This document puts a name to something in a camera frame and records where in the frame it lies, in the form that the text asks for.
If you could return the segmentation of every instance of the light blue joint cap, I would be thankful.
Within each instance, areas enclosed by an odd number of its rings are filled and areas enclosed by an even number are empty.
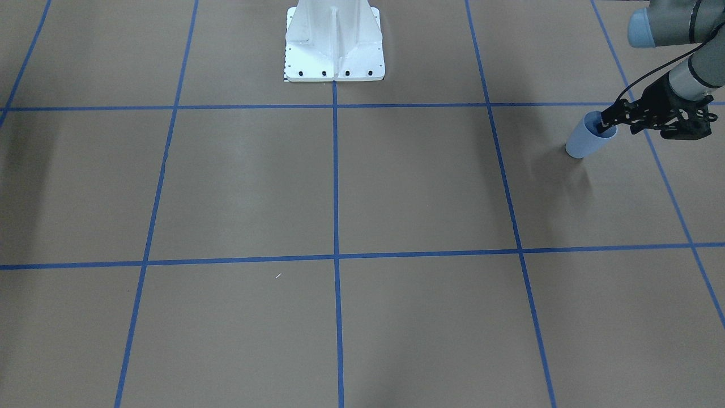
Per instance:
[[[652,37],[647,9],[637,10],[629,19],[627,38],[629,45],[635,48],[655,48],[655,39]]]

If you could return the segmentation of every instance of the brown floor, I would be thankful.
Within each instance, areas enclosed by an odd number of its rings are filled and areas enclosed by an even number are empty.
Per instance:
[[[725,119],[563,150],[647,3],[294,2],[0,3],[0,407],[725,406]]]

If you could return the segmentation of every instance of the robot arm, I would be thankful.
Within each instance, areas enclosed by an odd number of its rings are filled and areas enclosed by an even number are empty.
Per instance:
[[[604,110],[597,130],[604,133],[625,123],[633,134],[650,128],[665,139],[696,140],[710,135],[710,122],[717,120],[708,112],[711,93],[725,86],[724,25],[725,0],[652,0],[649,9],[635,12],[629,25],[632,46],[703,44],[649,85],[642,98],[618,99]]]

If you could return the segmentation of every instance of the blue tape line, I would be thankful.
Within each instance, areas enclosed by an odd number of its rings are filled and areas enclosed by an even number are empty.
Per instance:
[[[123,351],[123,362],[121,363],[121,373],[118,377],[118,387],[116,388],[116,399],[114,408],[121,407],[121,398],[123,397],[123,387],[126,383],[126,372],[128,371],[128,360],[131,357],[131,346],[133,345],[133,335],[136,332],[136,320],[138,319],[138,308],[141,305],[141,293],[144,291],[144,280],[146,279],[146,264],[141,266],[141,273],[138,276],[138,284],[136,285],[136,297],[133,299],[133,310],[131,312],[131,321],[128,325],[128,335],[126,336],[126,347]]]
[[[333,161],[333,241],[334,253],[340,254],[339,215],[339,152],[338,152],[338,104],[337,82],[332,83],[332,161]]]
[[[608,106],[608,102],[491,102],[491,103],[398,103],[338,104],[338,109],[376,109],[395,107],[536,107],[536,106]],[[257,110],[257,109],[331,109],[333,105],[130,105],[130,106],[35,106],[11,107],[8,112],[72,112],[105,110]]]
[[[337,326],[337,404],[345,408],[344,360],[342,350],[342,294],[340,283],[340,260],[335,258],[335,315]]]
[[[325,261],[334,259],[333,255],[300,256],[250,256],[246,258],[206,258],[206,259],[169,259],[146,262],[149,266],[172,265],[212,265],[212,264],[260,264],[265,262]]]
[[[483,256],[483,255],[512,255],[517,249],[502,250],[439,250],[421,252],[377,252],[377,253],[342,253],[340,259],[370,259],[370,258],[425,258],[435,256]]]
[[[173,106],[50,106],[11,107],[10,112],[75,112],[86,110],[172,110]]]
[[[699,242],[698,248],[725,248],[725,242]],[[210,264],[254,264],[266,262],[297,262],[297,261],[330,261],[332,259],[371,259],[371,258],[425,258],[445,256],[492,256],[515,255],[517,253],[576,253],[576,252],[611,252],[624,250],[666,250],[690,248],[688,243],[680,244],[649,244],[649,245],[605,245],[586,247],[556,248],[523,248],[491,249],[491,250],[438,250],[418,252],[378,252],[378,253],[341,253],[321,255],[292,256],[250,256],[236,258],[190,258],[190,259],[157,259],[146,262],[148,266],[172,265],[210,265]],[[30,269],[73,269],[73,268],[113,268],[122,266],[141,266],[143,261],[106,261],[106,262],[70,262],[66,264],[6,264],[0,265],[0,271],[17,271]]]
[[[121,364],[121,373],[118,378],[118,388],[116,390],[115,408],[120,408],[123,398],[123,387],[125,385],[126,372],[128,370],[128,362],[131,357],[131,347],[133,346],[133,335],[136,331],[136,320],[138,318],[138,308],[141,305],[141,295],[144,291],[144,280],[146,279],[146,268],[149,262],[149,254],[151,253],[151,243],[154,237],[154,228],[156,227],[156,217],[159,211],[159,203],[161,200],[161,190],[164,187],[164,177],[166,172],[166,162],[169,158],[169,149],[171,139],[174,133],[174,125],[176,122],[176,114],[178,112],[179,100],[181,99],[181,88],[183,87],[184,74],[186,73],[186,63],[189,60],[189,49],[191,48],[191,40],[194,37],[194,25],[196,23],[196,12],[199,9],[199,0],[194,0],[194,9],[191,12],[191,22],[189,23],[188,35],[186,38],[186,48],[184,49],[183,60],[181,62],[181,72],[179,73],[178,85],[176,87],[176,97],[174,99],[174,108],[171,113],[169,122],[169,131],[166,136],[166,145],[164,147],[164,156],[161,162],[161,170],[159,171],[159,181],[156,187],[156,195],[154,197],[154,207],[151,212],[151,220],[149,221],[149,233],[146,236],[146,245],[144,248],[144,260],[141,265],[141,273],[138,276],[138,287],[136,288],[136,299],[133,302],[133,313],[128,327],[128,337],[126,339],[126,348],[123,353],[123,363]]]
[[[521,251],[521,236],[518,231],[518,223],[516,222],[516,214],[513,210],[513,201],[511,200],[511,192],[509,189],[508,179],[506,177],[506,169],[504,166],[503,155],[501,153],[501,146],[498,139],[498,133],[496,130],[496,121],[494,119],[493,109],[491,108],[491,99],[489,97],[489,90],[486,84],[486,76],[484,75],[484,65],[481,59],[481,52],[479,50],[479,41],[476,38],[476,29],[473,25],[473,16],[471,14],[471,4],[469,0],[465,0],[465,10],[468,15],[468,26],[471,29],[471,39],[473,40],[473,48],[476,51],[476,61],[478,63],[478,73],[481,76],[481,86],[484,89],[484,98],[487,103],[487,110],[489,114],[489,121],[491,122],[491,132],[494,138],[494,144],[496,146],[496,156],[499,161],[499,167],[501,170],[501,178],[503,180],[504,192],[506,194],[506,202],[508,204],[509,216],[511,218],[511,225],[513,228],[513,234],[516,241],[516,248]],[[549,391],[549,400],[552,408],[556,408],[556,395],[554,393],[554,385],[552,384],[551,374],[549,372],[549,363],[546,357],[546,349],[544,348],[544,340],[539,327],[539,318],[537,315],[536,305],[534,303],[534,294],[531,291],[531,283],[529,282],[529,273],[526,268],[526,260],[524,259],[523,253],[519,252],[519,262],[521,263],[521,271],[523,273],[523,280],[526,284],[526,294],[529,297],[529,308],[531,309],[531,319],[534,323],[534,332],[536,333],[536,341],[539,344],[539,354],[542,360],[542,368],[544,370],[544,378],[546,380],[547,389]]]
[[[534,302],[534,291],[531,289],[531,280],[529,279],[529,268],[526,266],[526,258],[523,253],[518,254],[518,261],[521,263],[521,271],[523,272],[523,283],[526,286],[526,297],[529,299],[529,309],[531,310],[531,320],[534,322],[534,332],[536,333],[536,342],[539,345],[539,358],[542,360],[544,368],[544,376],[547,381],[549,390],[549,401],[552,408],[556,408],[556,395],[554,394],[554,385],[552,384],[551,374],[549,373],[549,359],[546,357],[546,348],[544,347],[544,338],[542,336],[541,326],[539,325],[539,313],[537,305]]]
[[[702,242],[695,246],[698,248],[725,248],[725,242]]]
[[[612,102],[491,102],[492,107],[528,107],[528,106],[609,106]]]
[[[338,105],[341,109],[368,109],[382,107],[484,107],[485,103],[349,103]]]
[[[333,246],[335,258],[335,313],[337,330],[337,403],[345,407],[344,357],[342,353],[342,293],[340,285],[340,217],[337,82],[332,82],[332,156],[333,156]]]
[[[607,252],[618,250],[661,250],[689,248],[690,244],[606,245],[589,247],[524,248],[523,253]]]
[[[214,110],[214,109],[330,109],[332,105],[179,105],[181,110]]]
[[[604,20],[602,19],[601,14],[599,13],[599,9],[597,8],[597,5],[595,4],[594,0],[589,0],[589,3],[591,3],[592,8],[594,9],[594,13],[597,15],[597,19],[599,20],[600,27],[602,28],[602,32],[604,33],[604,37],[607,39],[607,44],[609,45],[609,50],[612,52],[612,56],[614,57],[614,61],[617,64],[617,68],[619,69],[619,73],[622,76],[622,81],[624,82],[625,86],[629,86],[629,82],[627,81],[627,77],[624,73],[624,69],[622,69],[622,64],[619,61],[619,57],[617,56],[617,52],[614,49],[614,46],[612,45],[612,41],[610,40],[609,33],[607,32],[607,28],[604,25]],[[631,89],[629,90],[629,96],[630,98],[634,99],[634,94],[632,93]],[[700,260],[700,254],[697,253],[697,246],[695,245],[694,241],[692,240],[692,235],[689,232],[689,229],[687,228],[687,223],[684,220],[684,216],[682,215],[682,211],[680,210],[679,204],[677,203],[677,199],[675,198],[674,191],[672,190],[672,186],[670,185],[670,182],[667,178],[667,174],[665,173],[665,169],[662,166],[662,162],[660,161],[660,157],[657,154],[657,150],[655,149],[655,145],[652,142],[652,138],[650,137],[650,132],[645,129],[645,138],[647,139],[647,143],[650,146],[650,151],[652,152],[652,156],[655,159],[655,162],[657,163],[657,168],[660,171],[660,176],[662,176],[662,180],[665,183],[665,187],[667,188],[667,193],[670,196],[670,200],[672,201],[672,205],[675,207],[675,212],[677,212],[677,218],[680,221],[680,224],[682,225],[682,230],[685,234],[685,237],[687,238],[687,242],[689,243],[689,247],[692,249],[692,255],[695,257],[695,261],[697,262],[697,267],[700,270],[700,274],[703,277],[703,280],[705,281],[705,286],[708,289],[708,292],[710,293],[710,299],[713,302],[713,305],[715,306],[715,310],[717,311],[718,318],[720,319],[720,323],[722,324],[723,328],[725,329],[725,314],[723,313],[722,307],[720,306],[720,302],[718,301],[717,295],[715,294],[715,290],[713,290],[713,286],[710,282],[710,278],[708,277],[708,273],[705,270],[705,267],[703,266],[702,261]]]
[[[28,47],[28,52],[25,54],[25,59],[22,61],[22,65],[20,66],[20,71],[17,73],[17,77],[15,78],[15,83],[12,85],[12,90],[10,91],[10,95],[8,96],[7,102],[5,103],[5,108],[3,109],[3,114],[2,114],[2,116],[0,116],[0,128],[2,127],[3,123],[5,123],[5,118],[7,117],[7,113],[9,112],[13,99],[15,99],[15,94],[17,93],[17,89],[18,89],[18,87],[20,87],[20,80],[22,80],[22,75],[25,73],[25,69],[28,67],[28,62],[30,61],[30,56],[33,54],[33,50],[36,48],[36,44],[38,43],[38,38],[41,35],[41,31],[43,30],[43,25],[45,24],[45,20],[48,17],[48,10],[50,9],[50,3],[51,3],[51,0],[48,0],[46,2],[45,7],[43,8],[43,15],[41,15],[41,21],[38,23],[38,27],[36,28],[36,33],[35,33],[35,35],[33,35],[33,40],[30,42],[30,46]]]
[[[67,264],[18,264],[0,265],[0,271],[22,271],[31,269],[117,268],[121,266],[141,266],[141,264],[141,261],[69,262]]]

